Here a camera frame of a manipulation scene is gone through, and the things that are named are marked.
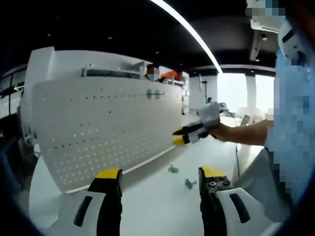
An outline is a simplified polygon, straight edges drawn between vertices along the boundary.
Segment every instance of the black ceiling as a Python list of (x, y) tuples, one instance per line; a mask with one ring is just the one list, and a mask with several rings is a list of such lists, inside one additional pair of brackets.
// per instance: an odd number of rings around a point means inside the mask
[[(265, 33), (268, 40), (259, 44), (260, 61), (250, 60), (254, 30), (245, 15), (245, 0), (166, 2), (196, 29), (219, 64), (275, 65), (274, 33)], [(4, 19), (2, 72), (27, 63), (32, 50), (47, 46), (118, 53), (179, 70), (212, 65), (195, 39), (149, 0), (28, 4), (5, 12)]]

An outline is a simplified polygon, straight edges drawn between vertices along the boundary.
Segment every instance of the white pegboard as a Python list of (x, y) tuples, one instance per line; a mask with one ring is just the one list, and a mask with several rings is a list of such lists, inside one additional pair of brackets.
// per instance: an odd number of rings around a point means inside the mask
[(180, 87), (124, 78), (35, 84), (32, 127), (58, 188), (81, 188), (104, 169), (126, 171), (172, 147), (181, 99)]

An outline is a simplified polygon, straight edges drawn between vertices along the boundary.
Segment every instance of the face mask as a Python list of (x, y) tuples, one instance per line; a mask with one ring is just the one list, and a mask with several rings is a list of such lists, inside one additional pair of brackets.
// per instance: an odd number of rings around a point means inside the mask
[(159, 79), (159, 74), (148, 74), (148, 78), (151, 81), (155, 81)]

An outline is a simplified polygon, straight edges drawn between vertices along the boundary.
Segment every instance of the green clip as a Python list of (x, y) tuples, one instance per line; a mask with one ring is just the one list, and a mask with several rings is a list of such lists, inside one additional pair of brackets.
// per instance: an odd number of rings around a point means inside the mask
[(170, 167), (168, 168), (168, 171), (170, 173), (174, 173), (174, 174), (177, 174), (179, 172), (179, 170), (175, 167), (173, 167), (173, 165), (170, 165)]
[(197, 181), (194, 182), (190, 182), (189, 179), (185, 180), (185, 185), (187, 186), (187, 188), (192, 189), (192, 187), (197, 184)]

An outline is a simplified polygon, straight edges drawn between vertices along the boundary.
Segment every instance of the hand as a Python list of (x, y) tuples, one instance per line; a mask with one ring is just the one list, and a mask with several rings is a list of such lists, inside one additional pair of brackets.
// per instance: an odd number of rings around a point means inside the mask
[(232, 129), (231, 127), (220, 123), (217, 128), (210, 129), (209, 133), (215, 139), (218, 139), (222, 142), (228, 142), (231, 134), (231, 129)]

